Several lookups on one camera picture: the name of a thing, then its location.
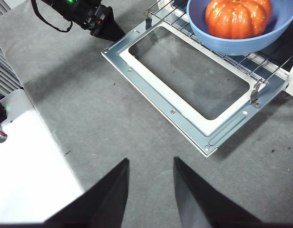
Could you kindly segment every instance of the blue bowl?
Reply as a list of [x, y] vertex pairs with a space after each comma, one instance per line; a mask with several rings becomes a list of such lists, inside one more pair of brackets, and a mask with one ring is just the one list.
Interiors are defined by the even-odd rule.
[[293, 20], [293, 0], [271, 0], [272, 15], [263, 35], [247, 39], [225, 39], [209, 34], [205, 9], [211, 0], [189, 0], [187, 15], [191, 28], [207, 48], [224, 55], [245, 55], [276, 41]]

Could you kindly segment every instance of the gray carpet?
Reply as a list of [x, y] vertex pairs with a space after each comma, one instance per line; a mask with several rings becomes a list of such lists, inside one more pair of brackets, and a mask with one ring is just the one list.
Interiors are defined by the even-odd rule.
[[[113, 7], [116, 21], [129, 31], [153, 2], [103, 4]], [[68, 26], [41, 2], [39, 8], [51, 23]], [[293, 98], [288, 94], [275, 98], [206, 159], [100, 55], [111, 42], [77, 25], [58, 33], [24, 2], [0, 18], [0, 45], [84, 189], [124, 157], [130, 159], [123, 227], [180, 227], [174, 156], [259, 219], [293, 222]], [[220, 99], [224, 87], [217, 87]]]

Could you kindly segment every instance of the green light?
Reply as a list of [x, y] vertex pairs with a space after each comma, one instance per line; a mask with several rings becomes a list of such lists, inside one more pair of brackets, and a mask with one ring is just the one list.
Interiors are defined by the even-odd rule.
[[6, 111], [9, 111], [10, 110], [10, 106], [8, 104], [6, 105], [5, 110]]

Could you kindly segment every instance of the pumpkin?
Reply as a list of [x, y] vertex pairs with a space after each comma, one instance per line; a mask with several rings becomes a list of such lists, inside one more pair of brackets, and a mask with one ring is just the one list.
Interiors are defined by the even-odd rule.
[[262, 35], [270, 20], [270, 0], [212, 0], [205, 22], [213, 36], [244, 39]]

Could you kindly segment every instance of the oven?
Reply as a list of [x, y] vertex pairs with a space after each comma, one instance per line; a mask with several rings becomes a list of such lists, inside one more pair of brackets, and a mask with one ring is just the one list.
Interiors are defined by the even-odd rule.
[[157, 0], [102, 55], [205, 157], [280, 92], [293, 96], [293, 22], [270, 46], [215, 53], [194, 35], [186, 0]]

